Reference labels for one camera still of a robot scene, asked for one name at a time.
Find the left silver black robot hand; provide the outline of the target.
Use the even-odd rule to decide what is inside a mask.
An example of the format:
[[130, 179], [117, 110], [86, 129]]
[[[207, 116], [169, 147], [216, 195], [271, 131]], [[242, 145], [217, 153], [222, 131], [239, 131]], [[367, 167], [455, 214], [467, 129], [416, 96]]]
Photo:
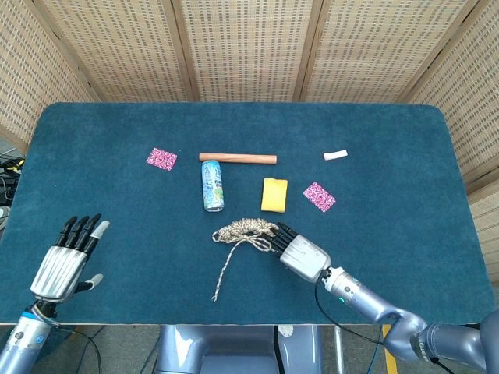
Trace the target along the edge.
[[73, 294], [90, 291], [102, 282], [104, 276], [99, 273], [85, 281], [80, 276], [109, 224], [99, 214], [66, 221], [30, 286], [38, 301], [63, 303]]

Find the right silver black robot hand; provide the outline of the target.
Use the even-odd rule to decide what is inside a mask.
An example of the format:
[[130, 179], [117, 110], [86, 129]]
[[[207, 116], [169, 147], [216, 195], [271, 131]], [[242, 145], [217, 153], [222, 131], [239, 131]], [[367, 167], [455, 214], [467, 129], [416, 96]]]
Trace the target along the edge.
[[281, 263], [305, 281], [318, 282], [331, 266], [331, 257], [322, 248], [282, 222], [260, 237], [277, 251]]

